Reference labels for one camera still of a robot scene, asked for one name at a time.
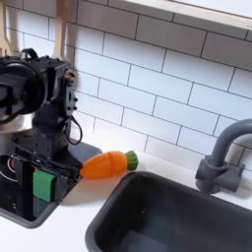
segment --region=orange carrot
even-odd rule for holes
[[[80,174],[85,178],[105,178],[119,175],[127,168],[135,170],[137,166],[138,158],[134,152],[125,155],[121,152],[108,152],[84,162]]]

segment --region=shelf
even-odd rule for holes
[[[204,19],[216,23],[221,23],[224,25],[229,25],[237,28],[242,28],[246,30],[252,30],[252,18],[239,16],[236,14],[231,14],[228,12],[223,12],[221,10],[207,9],[200,6],[195,6],[187,3],[174,2],[169,0],[121,0],[126,2],[131,2],[139,5],[145,5],[157,9],[162,9],[164,11],[169,11],[173,13],[179,13],[186,16],[191,16],[194,18]],[[237,5],[240,4],[239,0],[232,0],[232,2],[237,1]]]

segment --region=sink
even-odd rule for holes
[[[252,212],[133,172],[90,224],[86,244],[92,252],[251,252]]]

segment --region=faucet spout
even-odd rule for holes
[[[233,141],[247,134],[252,134],[252,119],[235,122],[223,130],[210,156],[210,164],[216,167],[223,166]]]
[[[218,193],[221,188],[236,192],[244,165],[237,170],[224,161],[233,141],[243,135],[252,134],[252,119],[242,120],[228,126],[220,134],[213,152],[201,160],[196,173],[196,185],[205,193]]]

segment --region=green block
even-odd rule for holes
[[[54,197],[56,176],[42,170],[33,173],[33,195],[46,202]]]

